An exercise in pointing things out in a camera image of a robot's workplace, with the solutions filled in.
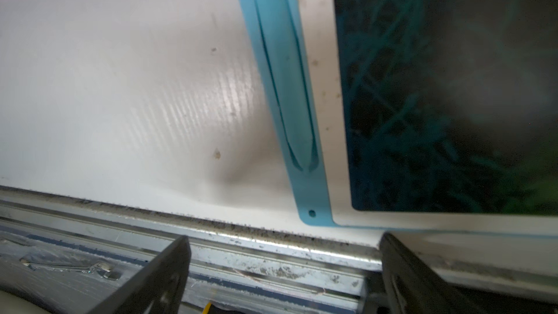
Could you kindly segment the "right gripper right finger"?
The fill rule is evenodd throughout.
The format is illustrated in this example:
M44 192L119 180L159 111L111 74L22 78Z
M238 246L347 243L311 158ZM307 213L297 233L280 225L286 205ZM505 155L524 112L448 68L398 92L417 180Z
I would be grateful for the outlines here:
M379 243L391 313L483 313L391 233Z

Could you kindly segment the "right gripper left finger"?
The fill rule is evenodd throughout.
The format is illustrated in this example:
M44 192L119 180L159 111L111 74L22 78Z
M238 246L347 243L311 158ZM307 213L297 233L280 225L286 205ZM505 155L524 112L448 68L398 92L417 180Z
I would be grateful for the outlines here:
M177 313L190 261L189 239L183 235L90 313Z

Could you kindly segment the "blue writing tablet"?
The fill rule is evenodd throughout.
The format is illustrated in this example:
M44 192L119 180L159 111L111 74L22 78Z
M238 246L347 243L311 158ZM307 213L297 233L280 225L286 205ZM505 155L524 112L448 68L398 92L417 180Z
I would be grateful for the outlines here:
M302 222L557 236L557 0L294 0L311 172L239 1Z

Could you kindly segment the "blue stylus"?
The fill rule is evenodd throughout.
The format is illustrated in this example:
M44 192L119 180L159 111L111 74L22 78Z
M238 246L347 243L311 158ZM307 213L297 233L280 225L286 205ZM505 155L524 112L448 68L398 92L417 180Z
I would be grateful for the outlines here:
M318 165L294 0L255 0L280 121L294 167Z

